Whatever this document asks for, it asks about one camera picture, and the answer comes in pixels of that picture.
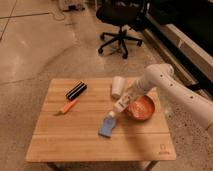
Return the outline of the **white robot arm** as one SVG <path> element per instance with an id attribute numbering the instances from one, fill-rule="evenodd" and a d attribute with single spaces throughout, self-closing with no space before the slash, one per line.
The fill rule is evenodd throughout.
<path id="1" fill-rule="evenodd" d="M 137 78 L 127 90 L 127 104 L 138 96 L 146 95 L 152 88 L 160 88 L 184 106 L 192 117 L 213 136 L 213 101 L 209 101 L 186 88 L 174 78 L 170 64 L 149 65 L 143 75 Z"/>

